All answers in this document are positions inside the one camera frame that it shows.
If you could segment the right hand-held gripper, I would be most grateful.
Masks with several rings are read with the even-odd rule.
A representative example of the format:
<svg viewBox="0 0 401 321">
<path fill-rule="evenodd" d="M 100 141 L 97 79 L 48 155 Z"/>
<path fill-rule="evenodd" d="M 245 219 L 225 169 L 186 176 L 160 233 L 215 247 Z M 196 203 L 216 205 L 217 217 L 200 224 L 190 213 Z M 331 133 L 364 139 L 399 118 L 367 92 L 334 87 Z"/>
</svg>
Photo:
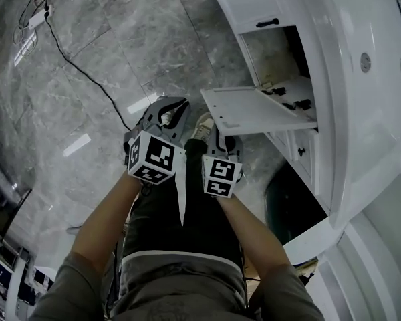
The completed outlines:
<svg viewBox="0 0 401 321">
<path fill-rule="evenodd" d="M 243 176 L 243 142 L 238 136 L 223 136 L 216 125 L 202 157 L 204 192 L 229 198 Z"/>
</svg>

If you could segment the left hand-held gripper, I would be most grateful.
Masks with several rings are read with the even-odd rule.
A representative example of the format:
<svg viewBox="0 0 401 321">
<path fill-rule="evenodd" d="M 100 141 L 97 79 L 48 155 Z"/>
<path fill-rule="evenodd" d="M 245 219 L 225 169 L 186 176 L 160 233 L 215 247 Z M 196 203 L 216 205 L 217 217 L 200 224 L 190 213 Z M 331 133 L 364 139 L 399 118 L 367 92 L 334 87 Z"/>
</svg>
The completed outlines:
<svg viewBox="0 0 401 321">
<path fill-rule="evenodd" d="M 186 155 L 180 140 L 190 115 L 190 102 L 186 98 L 160 96 L 146 113 L 148 121 L 139 121 L 124 137 L 127 173 L 159 185 L 184 164 Z"/>
</svg>

